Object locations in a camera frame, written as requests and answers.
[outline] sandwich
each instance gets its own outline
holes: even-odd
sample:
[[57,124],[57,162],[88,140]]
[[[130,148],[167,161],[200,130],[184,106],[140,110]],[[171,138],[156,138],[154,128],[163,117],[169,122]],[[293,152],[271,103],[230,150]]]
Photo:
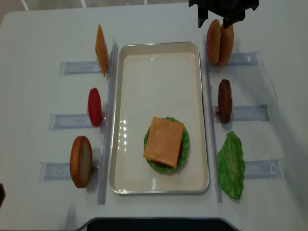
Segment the sandwich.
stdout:
[[144,137],[143,153],[153,169],[173,173],[185,164],[188,149],[189,135],[184,124],[171,117],[153,117]]

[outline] white table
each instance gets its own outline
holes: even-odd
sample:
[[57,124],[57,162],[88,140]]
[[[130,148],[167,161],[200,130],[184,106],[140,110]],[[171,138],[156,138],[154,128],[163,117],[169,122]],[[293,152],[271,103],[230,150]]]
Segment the white table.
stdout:
[[[305,0],[261,1],[234,26],[240,51],[262,50],[283,115],[306,150],[307,7]],[[47,130],[49,113],[85,113],[94,86],[102,101],[107,100],[101,75],[58,75],[60,61],[96,59],[98,23],[109,49],[113,37],[120,49],[127,44],[192,41],[202,56],[203,33],[215,18],[209,13],[198,29],[197,8],[188,4],[9,14],[0,29],[0,182],[7,193],[0,230],[75,230],[107,217],[222,218],[241,230],[307,230],[307,214],[299,210],[284,179],[245,180],[239,202],[223,193],[223,203],[218,204],[210,147],[210,186],[203,194],[120,196],[108,186],[106,204],[97,205],[98,188],[87,192],[71,181],[38,181],[39,163],[68,162],[77,135],[86,135],[101,152],[98,130]]]

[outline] bottom bun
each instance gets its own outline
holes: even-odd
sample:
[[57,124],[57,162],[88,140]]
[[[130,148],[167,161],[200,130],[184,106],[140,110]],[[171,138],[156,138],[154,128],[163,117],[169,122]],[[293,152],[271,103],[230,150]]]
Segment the bottom bun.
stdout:
[[92,173],[92,148],[87,137],[78,136],[70,160],[71,177],[77,188],[86,188]]

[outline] brown patty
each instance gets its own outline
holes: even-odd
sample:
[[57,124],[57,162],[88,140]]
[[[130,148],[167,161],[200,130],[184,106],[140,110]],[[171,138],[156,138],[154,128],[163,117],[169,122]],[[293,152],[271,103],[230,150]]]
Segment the brown patty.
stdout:
[[227,124],[232,114],[232,97],[230,82],[223,79],[218,88],[218,116],[222,123]]

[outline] plastic food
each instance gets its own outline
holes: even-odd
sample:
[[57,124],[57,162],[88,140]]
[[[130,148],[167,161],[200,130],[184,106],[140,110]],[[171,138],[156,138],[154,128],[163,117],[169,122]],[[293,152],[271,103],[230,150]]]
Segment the plastic food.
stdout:
[[232,95],[230,82],[223,79],[218,88],[218,116],[222,123],[230,122],[232,114]]
[[224,29],[222,24],[220,27],[220,31],[221,31],[221,38],[220,38],[218,64],[220,66],[225,66],[227,65],[230,59],[230,55],[233,49],[233,42],[234,42],[233,25]]
[[244,188],[245,162],[240,138],[233,131],[227,134],[217,156],[218,180],[221,189],[231,198],[239,200]]
[[[178,120],[176,120],[175,118],[172,118],[172,117],[166,117],[165,119],[173,121],[173,122],[180,123]],[[145,137],[144,137],[144,140],[143,140],[144,141],[144,145],[143,145],[144,149],[146,147],[149,132],[150,132],[150,129],[145,134]],[[189,135],[188,135],[186,128],[184,127],[183,133],[182,133],[181,148],[180,148],[180,153],[179,153],[176,168],[173,168],[173,167],[170,167],[170,166],[167,166],[167,165],[163,165],[161,163],[158,163],[158,162],[155,162],[155,161],[152,161],[152,160],[149,160],[149,159],[146,159],[146,161],[156,171],[170,174],[170,173],[173,173],[175,170],[179,169],[180,167],[182,167],[185,164],[187,154],[188,154],[188,149],[189,149]]]
[[108,50],[101,25],[98,25],[95,43],[95,53],[101,65],[102,73],[106,76],[108,64]]
[[176,168],[183,128],[182,123],[153,117],[143,157]]
[[207,58],[213,64],[216,64],[219,59],[220,37],[221,37],[221,31],[220,31],[219,20],[215,19],[211,23],[206,35]]
[[92,125],[99,127],[102,121],[102,103],[100,94],[96,88],[90,90],[88,110]]
[[77,188],[85,188],[88,185],[92,173],[92,148],[85,136],[78,136],[74,140],[70,172]]

